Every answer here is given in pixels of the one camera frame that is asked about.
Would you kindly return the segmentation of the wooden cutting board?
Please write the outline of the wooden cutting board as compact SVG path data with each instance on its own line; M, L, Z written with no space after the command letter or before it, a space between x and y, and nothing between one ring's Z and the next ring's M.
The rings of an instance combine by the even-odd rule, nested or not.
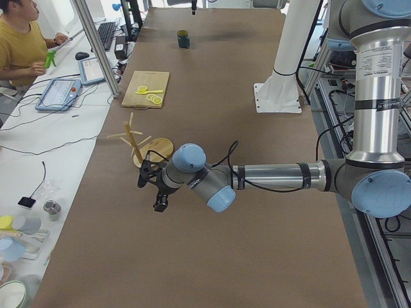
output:
M130 108L161 108L169 78L169 72L134 71L121 106Z

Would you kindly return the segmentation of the blue teach pendant far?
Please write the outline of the blue teach pendant far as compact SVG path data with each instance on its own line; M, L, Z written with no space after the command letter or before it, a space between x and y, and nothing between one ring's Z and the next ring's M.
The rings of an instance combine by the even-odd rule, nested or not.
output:
M96 57L84 58L77 61L81 83L84 86L104 82L105 77Z

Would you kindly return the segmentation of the green clamp tool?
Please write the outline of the green clamp tool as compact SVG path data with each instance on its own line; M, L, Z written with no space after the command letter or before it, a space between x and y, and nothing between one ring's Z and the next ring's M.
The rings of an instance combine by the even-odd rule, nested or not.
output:
M48 51L46 54L46 60L44 62L44 67L46 69L49 69L51 65L53 65L54 67L56 67L56 62L55 62L55 56L56 56L56 51L52 50L52 51Z

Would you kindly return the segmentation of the aluminium frame post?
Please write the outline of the aluminium frame post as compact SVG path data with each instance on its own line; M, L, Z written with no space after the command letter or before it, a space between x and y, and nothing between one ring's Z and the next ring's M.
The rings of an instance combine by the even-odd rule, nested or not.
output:
M73 0L73 4L79 16L80 22L82 23L83 30L94 51L94 54L96 55L103 76L109 86L112 96L113 98L117 98L119 96L118 83L112 72L109 59L106 56L103 44L101 43L87 3L84 0Z

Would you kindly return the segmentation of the black power adapter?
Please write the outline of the black power adapter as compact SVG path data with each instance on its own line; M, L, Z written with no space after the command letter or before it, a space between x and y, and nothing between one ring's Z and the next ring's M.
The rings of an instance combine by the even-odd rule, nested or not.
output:
M115 40L114 54L118 60L124 60L128 56L128 41L127 37L117 36Z

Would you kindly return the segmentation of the black keyboard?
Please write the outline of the black keyboard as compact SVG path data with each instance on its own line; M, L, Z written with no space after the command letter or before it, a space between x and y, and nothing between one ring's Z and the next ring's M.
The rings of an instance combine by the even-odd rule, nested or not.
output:
M98 36L105 51L109 51L111 48L116 27L115 22L104 22L101 23L97 29Z

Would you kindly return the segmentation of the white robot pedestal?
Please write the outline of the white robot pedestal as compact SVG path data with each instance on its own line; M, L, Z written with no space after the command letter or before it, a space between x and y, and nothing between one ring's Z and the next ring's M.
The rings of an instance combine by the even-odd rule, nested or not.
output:
M264 83L254 84L254 101L258 113L302 112L296 81L309 34L317 23L322 6L319 0L290 1L275 56L272 74Z

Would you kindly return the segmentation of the dark green cup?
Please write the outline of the dark green cup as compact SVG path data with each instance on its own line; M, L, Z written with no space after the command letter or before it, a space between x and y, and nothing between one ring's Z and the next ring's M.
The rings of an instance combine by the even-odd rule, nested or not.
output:
M178 45L182 49L190 48L189 32L187 30L178 30L177 32Z

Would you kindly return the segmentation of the wooden cup rack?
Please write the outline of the wooden cup rack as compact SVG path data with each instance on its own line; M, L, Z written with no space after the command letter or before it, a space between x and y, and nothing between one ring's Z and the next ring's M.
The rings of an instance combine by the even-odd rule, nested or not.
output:
M108 135L107 138L119 138L127 145L132 148L131 157L133 163L137 168L141 167L145 155L151 151L153 153L150 156L152 162L162 162L168 159L174 150L173 143L167 138L156 138L152 139L152 136L149 135L142 141L137 142L135 136L140 136L143 132L139 132L132 129L132 123L134 120L134 113L130 113L130 119L123 122L123 133L117 133L113 135Z

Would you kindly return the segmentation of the blue teach pendant near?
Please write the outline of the blue teach pendant near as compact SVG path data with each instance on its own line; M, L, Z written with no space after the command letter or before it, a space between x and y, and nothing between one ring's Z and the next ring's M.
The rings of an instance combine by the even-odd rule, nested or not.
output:
M39 112L65 112L76 101L81 88L80 80L53 78L35 105L35 110Z

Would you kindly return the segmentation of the blue teach pendant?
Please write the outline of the blue teach pendant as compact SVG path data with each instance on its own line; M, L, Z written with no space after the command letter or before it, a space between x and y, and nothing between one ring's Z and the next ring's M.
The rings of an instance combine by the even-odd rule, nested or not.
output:
M81 88L80 80L53 78L35 105L35 110L39 112L65 112L76 101Z
M77 61L81 83L84 86L104 82L105 77L96 57L84 58Z

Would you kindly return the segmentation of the silver metal cup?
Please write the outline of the silver metal cup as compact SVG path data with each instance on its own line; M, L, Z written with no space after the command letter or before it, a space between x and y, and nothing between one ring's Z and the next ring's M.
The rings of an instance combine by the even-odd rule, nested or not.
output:
M61 206L56 201L46 201L43 205L43 209L48 214L50 221L58 221L61 213Z

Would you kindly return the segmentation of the small black square pad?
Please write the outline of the small black square pad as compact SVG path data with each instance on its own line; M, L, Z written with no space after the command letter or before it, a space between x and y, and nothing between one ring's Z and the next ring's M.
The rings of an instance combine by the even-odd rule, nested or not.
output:
M31 209L31 208L34 206L35 203L36 203L36 200L35 200L35 199L33 199L32 197L26 197L26 196L23 196L23 197L17 202L18 205L20 205L20 206L22 206L22 207L24 207L24 208L27 208L27 209Z

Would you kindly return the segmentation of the grey cup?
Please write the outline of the grey cup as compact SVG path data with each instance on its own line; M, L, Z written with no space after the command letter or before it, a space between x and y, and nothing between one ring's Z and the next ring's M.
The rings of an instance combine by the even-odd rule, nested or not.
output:
M12 228L28 235L37 233L41 227L41 219L35 217L16 216Z

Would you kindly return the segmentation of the light blue cup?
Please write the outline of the light blue cup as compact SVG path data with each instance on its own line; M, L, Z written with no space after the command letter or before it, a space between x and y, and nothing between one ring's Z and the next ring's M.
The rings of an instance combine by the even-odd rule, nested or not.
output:
M13 237L3 237L1 243L1 256L7 262L13 262L20 259L26 252L26 247L20 241Z

